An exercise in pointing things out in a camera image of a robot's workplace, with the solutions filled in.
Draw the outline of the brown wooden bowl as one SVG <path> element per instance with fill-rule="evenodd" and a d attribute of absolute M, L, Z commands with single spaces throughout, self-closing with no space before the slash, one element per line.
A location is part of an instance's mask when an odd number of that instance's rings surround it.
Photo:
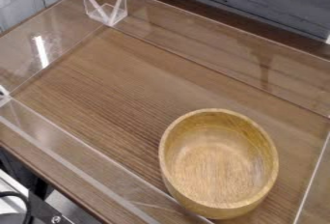
<path fill-rule="evenodd" d="M 210 219 L 251 212 L 279 170 L 270 134 L 249 117 L 219 108 L 194 110 L 172 121 L 160 139 L 159 163 L 174 199 Z"/>

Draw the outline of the clear acrylic tray wall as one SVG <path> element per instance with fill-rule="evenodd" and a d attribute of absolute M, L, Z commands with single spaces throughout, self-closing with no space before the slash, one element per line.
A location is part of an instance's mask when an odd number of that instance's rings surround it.
<path fill-rule="evenodd" d="M 183 0 L 127 5 L 108 27 L 61 0 L 0 36 L 0 147 L 107 224 L 330 224 L 330 44 Z M 254 120 L 278 152 L 267 198 L 231 219 L 187 210 L 162 176 L 166 128 L 204 108 Z"/>

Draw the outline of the clear acrylic corner bracket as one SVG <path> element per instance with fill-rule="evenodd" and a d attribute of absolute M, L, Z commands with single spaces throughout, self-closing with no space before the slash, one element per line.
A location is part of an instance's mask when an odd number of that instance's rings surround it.
<path fill-rule="evenodd" d="M 83 0 L 87 16 L 108 27 L 114 27 L 128 16 L 127 0 L 116 0 L 114 5 Z"/>

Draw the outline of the black metal table bracket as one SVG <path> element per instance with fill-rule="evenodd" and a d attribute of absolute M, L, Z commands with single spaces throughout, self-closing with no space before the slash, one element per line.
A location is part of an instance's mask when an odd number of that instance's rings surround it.
<path fill-rule="evenodd" d="M 83 224 L 52 207 L 32 191 L 28 192 L 31 218 L 28 224 Z"/>

